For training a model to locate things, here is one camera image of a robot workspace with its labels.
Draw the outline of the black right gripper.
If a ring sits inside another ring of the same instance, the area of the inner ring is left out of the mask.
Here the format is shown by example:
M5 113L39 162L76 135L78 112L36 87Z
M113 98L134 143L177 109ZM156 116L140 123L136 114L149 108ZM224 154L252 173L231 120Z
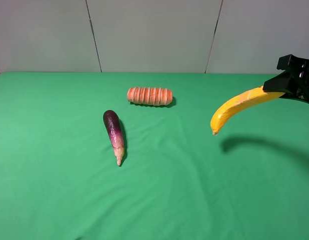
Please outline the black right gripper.
M285 93L280 98L309 104L309 59L288 54L279 58L283 72L264 82L264 92Z

